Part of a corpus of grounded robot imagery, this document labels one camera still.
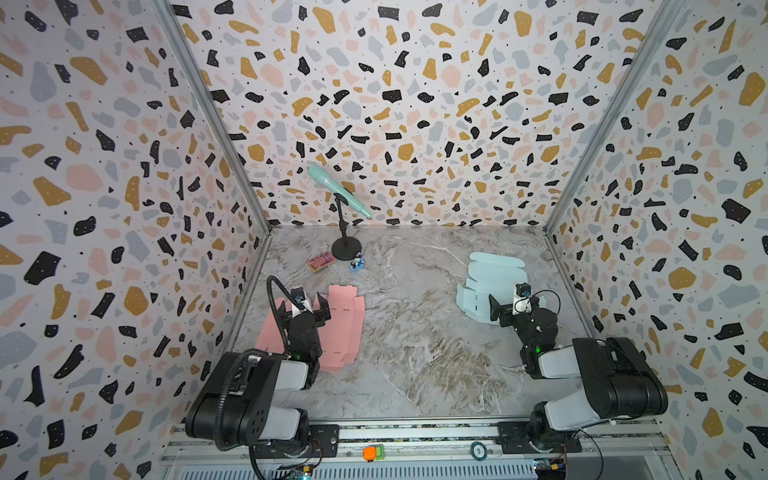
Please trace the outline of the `pink paper box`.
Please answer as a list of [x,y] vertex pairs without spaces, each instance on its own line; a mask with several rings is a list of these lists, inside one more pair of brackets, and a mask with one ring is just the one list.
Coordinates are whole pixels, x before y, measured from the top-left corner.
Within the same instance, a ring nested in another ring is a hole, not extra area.
[[[335,373],[352,364],[360,351],[366,308],[364,297],[358,296],[357,287],[330,285],[328,289],[328,295],[324,297],[329,302],[331,319],[318,332],[323,350],[320,370]],[[283,352],[269,308],[255,347],[272,353]]]

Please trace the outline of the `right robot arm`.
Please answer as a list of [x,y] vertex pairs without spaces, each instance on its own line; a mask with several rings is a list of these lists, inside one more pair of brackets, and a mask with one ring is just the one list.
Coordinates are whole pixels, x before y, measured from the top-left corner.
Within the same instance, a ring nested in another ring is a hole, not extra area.
[[536,294],[511,304],[501,304],[493,295],[488,299],[490,320],[518,335],[527,374],[538,380],[581,381],[579,390],[534,407],[525,435],[535,449],[564,445],[585,427],[667,411],[665,388],[631,340],[582,337],[559,347],[557,314],[540,306]]

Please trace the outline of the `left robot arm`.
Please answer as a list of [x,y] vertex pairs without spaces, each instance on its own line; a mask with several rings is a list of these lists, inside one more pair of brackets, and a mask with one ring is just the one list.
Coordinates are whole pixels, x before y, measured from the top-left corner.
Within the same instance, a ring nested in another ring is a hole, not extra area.
[[186,415],[187,436],[210,440],[220,451],[271,447],[285,456],[298,456],[310,445],[307,412],[275,406],[273,398],[277,391],[314,384],[323,355],[319,328],[331,319],[331,310],[321,294],[314,307],[301,288],[291,296],[274,311],[287,351],[223,354]]

